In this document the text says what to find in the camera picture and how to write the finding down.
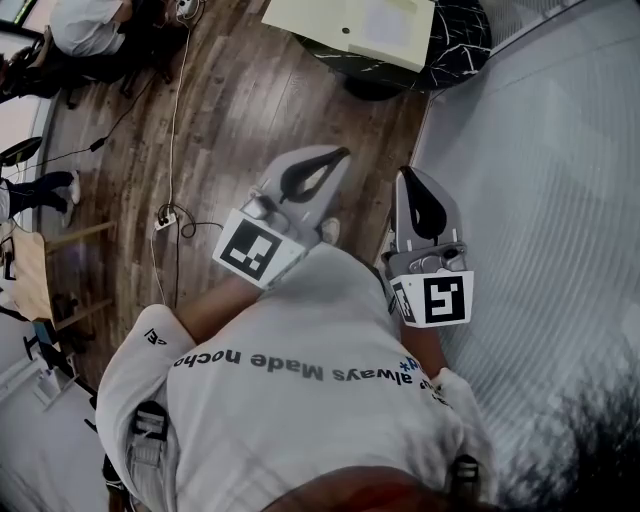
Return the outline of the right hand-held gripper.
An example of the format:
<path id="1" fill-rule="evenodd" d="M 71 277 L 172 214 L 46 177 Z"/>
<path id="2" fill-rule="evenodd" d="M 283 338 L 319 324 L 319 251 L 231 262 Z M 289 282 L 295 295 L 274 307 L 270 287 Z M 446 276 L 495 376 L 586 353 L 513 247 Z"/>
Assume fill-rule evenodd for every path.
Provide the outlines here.
<path id="1" fill-rule="evenodd" d="M 392 305 L 404 324 L 432 328 L 468 323 L 474 272 L 466 265 L 466 245 L 457 242 L 462 221 L 452 196 L 432 177 L 403 166 L 394 182 L 392 224 L 397 250 L 414 250 L 415 234 L 439 245 L 382 254 Z"/>

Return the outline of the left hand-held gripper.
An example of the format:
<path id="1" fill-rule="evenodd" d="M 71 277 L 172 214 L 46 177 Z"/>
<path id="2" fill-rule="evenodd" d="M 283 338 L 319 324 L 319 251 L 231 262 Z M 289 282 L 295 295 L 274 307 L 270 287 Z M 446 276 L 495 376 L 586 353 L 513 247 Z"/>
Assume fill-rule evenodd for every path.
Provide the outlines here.
<path id="1" fill-rule="evenodd" d="M 267 290 L 320 241 L 324 220 L 349 169 L 344 146 L 311 145 L 279 155 L 247 202 L 231 210 L 212 258 Z"/>

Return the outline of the cream folder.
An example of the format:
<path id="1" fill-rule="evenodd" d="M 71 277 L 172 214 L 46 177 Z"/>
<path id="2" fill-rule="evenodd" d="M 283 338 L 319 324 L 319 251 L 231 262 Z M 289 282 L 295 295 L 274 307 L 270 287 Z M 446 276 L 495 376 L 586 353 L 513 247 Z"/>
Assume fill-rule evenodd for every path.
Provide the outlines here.
<path id="1" fill-rule="evenodd" d="M 408 46 L 373 43 L 363 36 L 364 0 L 271 0 L 262 22 L 341 52 L 419 72 L 426 61 L 435 2 L 413 1 L 417 14 Z"/>

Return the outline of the person's left forearm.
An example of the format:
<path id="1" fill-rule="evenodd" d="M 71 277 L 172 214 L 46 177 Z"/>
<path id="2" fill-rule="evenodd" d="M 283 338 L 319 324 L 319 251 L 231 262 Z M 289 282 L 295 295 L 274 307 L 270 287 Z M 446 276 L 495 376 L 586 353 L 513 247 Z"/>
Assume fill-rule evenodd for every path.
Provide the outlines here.
<path id="1" fill-rule="evenodd" d="M 200 345 L 253 305 L 262 292 L 241 277 L 228 276 L 199 297 L 179 306 L 175 316 L 194 343 Z"/>

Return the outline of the person's right forearm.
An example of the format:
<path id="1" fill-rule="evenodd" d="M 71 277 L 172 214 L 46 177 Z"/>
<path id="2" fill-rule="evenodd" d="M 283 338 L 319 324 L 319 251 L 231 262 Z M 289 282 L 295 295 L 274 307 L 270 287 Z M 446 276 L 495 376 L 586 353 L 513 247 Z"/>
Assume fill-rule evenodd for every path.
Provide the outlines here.
<path id="1" fill-rule="evenodd" d="M 436 328 L 401 326 L 401 343 L 432 380 L 448 367 Z"/>

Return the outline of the black marble round table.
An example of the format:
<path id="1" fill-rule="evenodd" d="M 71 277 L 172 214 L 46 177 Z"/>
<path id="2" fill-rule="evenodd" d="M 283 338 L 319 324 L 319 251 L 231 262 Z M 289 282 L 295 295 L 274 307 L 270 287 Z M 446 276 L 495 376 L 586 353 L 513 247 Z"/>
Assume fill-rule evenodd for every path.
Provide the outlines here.
<path id="1" fill-rule="evenodd" d="M 347 92 L 372 102 L 405 91 L 429 93 L 460 85 L 481 71 L 492 49 L 489 19 L 479 0 L 435 0 L 426 60 L 419 72 L 334 49 L 301 35 L 296 40 L 343 78 Z"/>

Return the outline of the white paper sheet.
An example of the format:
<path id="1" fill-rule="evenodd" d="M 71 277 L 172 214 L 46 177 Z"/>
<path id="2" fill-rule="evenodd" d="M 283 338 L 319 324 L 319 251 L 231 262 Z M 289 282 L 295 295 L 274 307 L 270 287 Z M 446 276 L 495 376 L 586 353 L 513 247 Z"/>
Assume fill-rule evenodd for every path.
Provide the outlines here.
<path id="1" fill-rule="evenodd" d="M 373 43 L 408 46 L 416 14 L 413 0 L 364 0 L 363 36 Z"/>

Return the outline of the black office chair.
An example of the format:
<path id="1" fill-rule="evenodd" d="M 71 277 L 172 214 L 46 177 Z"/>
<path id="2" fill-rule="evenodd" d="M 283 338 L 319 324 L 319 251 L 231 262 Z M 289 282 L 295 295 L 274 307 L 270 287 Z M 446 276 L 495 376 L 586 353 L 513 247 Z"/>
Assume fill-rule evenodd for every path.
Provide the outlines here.
<path id="1" fill-rule="evenodd" d="M 28 161 L 34 156 L 42 144 L 42 137 L 25 139 L 0 152 L 0 168 L 14 167 Z"/>
<path id="2" fill-rule="evenodd" d="M 0 53 L 0 104 L 25 96 L 50 99 L 61 91 L 71 96 L 92 83 L 118 82 L 120 94 L 129 98 L 147 68 L 169 82 L 169 57 L 161 48 L 162 39 L 154 30 L 147 36 L 127 37 L 112 55 L 72 57 L 56 46 L 52 36 L 40 36 L 9 59 Z"/>

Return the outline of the person's white printed t-shirt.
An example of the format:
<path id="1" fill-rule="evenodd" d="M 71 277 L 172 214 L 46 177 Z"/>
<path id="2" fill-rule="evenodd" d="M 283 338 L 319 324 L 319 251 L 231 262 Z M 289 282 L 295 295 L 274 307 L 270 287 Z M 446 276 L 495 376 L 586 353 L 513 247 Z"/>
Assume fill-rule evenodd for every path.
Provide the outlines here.
<path id="1" fill-rule="evenodd" d="M 448 489 L 455 461 L 497 493 L 469 384 L 430 380 L 402 346 L 382 286 L 322 244 L 196 345 L 166 306 L 144 309 L 102 377 L 104 450 L 153 511 L 261 512 L 336 470 L 384 466 Z"/>

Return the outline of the person's chin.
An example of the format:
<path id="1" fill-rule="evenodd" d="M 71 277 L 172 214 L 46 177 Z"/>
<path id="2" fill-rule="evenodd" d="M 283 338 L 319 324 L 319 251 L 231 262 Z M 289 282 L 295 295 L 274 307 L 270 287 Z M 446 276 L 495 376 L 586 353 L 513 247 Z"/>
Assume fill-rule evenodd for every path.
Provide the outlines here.
<path id="1" fill-rule="evenodd" d="M 399 469 L 352 466 L 318 476 L 261 512 L 454 512 L 448 498 Z"/>

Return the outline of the wooden table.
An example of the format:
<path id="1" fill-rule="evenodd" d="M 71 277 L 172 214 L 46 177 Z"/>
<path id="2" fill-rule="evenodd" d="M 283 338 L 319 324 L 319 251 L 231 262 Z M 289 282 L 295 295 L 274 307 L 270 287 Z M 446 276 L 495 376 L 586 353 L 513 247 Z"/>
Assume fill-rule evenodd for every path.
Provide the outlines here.
<path id="1" fill-rule="evenodd" d="M 65 234 L 54 240 L 46 240 L 38 232 L 14 231 L 12 238 L 15 250 L 15 280 L 9 295 L 17 311 L 31 322 L 49 320 L 53 328 L 60 331 L 110 306 L 113 300 L 104 299 L 56 321 L 48 284 L 47 257 L 68 245 L 116 226 L 115 221 L 109 221 Z"/>

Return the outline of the black metal stand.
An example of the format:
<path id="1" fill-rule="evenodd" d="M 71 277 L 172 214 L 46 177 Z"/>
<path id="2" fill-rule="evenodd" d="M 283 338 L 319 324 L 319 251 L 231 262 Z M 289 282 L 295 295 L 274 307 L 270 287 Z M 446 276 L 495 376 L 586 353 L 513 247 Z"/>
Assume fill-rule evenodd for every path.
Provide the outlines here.
<path id="1" fill-rule="evenodd" d="M 31 338 L 23 337 L 26 354 L 33 360 L 33 350 L 39 352 L 50 373 L 57 373 L 63 377 L 65 384 L 74 381 L 90 396 L 90 401 L 95 402 L 97 391 L 89 386 L 81 378 L 75 367 L 74 357 L 84 354 L 87 344 L 95 340 L 95 333 L 86 333 L 82 330 L 66 327 L 61 331 L 54 328 L 49 319 L 38 318 L 31 322 L 34 334 Z"/>

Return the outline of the computer monitor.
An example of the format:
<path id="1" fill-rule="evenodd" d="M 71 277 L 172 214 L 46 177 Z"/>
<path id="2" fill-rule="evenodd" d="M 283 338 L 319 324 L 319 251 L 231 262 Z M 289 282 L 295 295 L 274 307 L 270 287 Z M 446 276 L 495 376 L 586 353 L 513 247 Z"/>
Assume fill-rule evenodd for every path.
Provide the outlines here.
<path id="1" fill-rule="evenodd" d="M 22 26 L 37 0 L 0 0 L 0 21 Z"/>

